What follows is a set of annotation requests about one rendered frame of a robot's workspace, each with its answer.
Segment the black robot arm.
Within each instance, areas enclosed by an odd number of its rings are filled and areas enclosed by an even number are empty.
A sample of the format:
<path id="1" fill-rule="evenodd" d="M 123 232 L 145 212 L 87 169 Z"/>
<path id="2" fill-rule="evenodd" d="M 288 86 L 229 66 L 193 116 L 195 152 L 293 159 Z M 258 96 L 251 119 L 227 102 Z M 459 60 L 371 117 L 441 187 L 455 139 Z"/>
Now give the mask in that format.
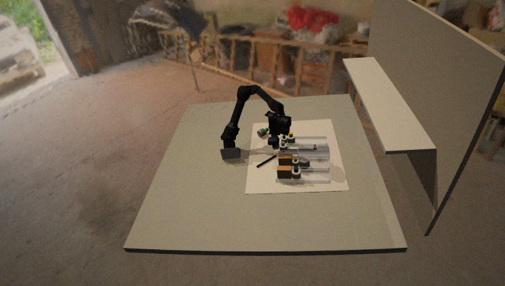
<path id="1" fill-rule="evenodd" d="M 278 135 L 283 134 L 288 136 L 291 127 L 291 118 L 286 116 L 284 112 L 284 105 L 279 101 L 273 99 L 267 92 L 261 89 L 257 85 L 253 86 L 240 86 L 237 91 L 237 102 L 231 117 L 230 122 L 226 125 L 224 132 L 221 135 L 221 140 L 223 140 L 224 149 L 235 148 L 236 136 L 239 132 L 238 122 L 242 113 L 242 109 L 246 100 L 257 93 L 262 99 L 267 102 L 271 111 L 268 111 L 265 116 L 268 117 L 270 126 L 279 126 Z M 279 115 L 279 116 L 278 116 Z"/>

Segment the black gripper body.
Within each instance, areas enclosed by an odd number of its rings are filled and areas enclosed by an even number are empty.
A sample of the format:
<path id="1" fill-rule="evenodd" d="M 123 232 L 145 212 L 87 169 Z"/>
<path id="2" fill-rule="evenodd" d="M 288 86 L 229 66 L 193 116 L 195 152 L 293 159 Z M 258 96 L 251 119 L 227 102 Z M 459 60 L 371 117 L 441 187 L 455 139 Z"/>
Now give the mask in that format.
<path id="1" fill-rule="evenodd" d="M 268 138 L 268 145 L 279 145 L 278 129 L 279 129 L 278 125 L 276 126 L 269 125 L 269 134 L 271 134 L 272 137 Z"/>

